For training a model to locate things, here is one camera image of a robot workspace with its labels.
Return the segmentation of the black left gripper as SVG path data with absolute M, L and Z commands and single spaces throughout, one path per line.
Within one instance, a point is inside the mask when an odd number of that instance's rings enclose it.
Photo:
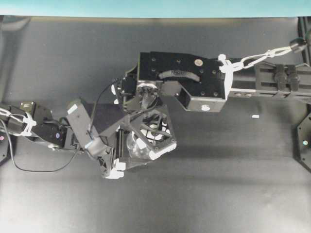
M 104 148 L 97 160 L 100 165 L 101 176 L 104 179 L 120 179 L 124 172 L 135 167 L 145 166 L 152 160 L 123 157 L 124 131 L 133 130 L 133 121 L 136 115 L 125 115 L 123 117 L 109 117 L 102 122 L 99 137 L 103 141 Z

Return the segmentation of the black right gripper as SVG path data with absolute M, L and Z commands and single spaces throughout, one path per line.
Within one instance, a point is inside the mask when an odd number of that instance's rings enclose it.
M 134 159 L 156 160 L 177 147 L 167 105 L 126 114 L 126 147 Z

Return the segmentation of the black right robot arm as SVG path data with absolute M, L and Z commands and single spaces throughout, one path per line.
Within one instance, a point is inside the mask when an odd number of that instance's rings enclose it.
M 230 97 L 272 97 L 311 101 L 311 69 L 271 64 L 269 54 L 241 60 L 221 54 L 208 59 L 186 53 L 142 52 L 138 63 L 113 86 L 125 117 L 114 154 L 155 160 L 177 142 L 164 97 L 188 112 L 220 112 Z

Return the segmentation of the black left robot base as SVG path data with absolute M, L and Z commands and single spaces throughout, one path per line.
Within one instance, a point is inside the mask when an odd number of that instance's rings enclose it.
M 16 139 L 14 136 L 10 135 L 13 153 L 16 151 Z M 5 164 L 11 159 L 10 146 L 7 136 L 0 136 L 0 165 Z

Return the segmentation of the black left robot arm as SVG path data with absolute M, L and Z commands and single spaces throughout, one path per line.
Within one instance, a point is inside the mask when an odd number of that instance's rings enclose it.
M 86 153 L 104 178 L 119 179 L 125 170 L 156 158 L 144 133 L 149 112 L 76 100 L 65 117 L 54 119 L 49 109 L 34 102 L 1 105 L 0 130 L 8 138 L 24 137 L 51 150 Z

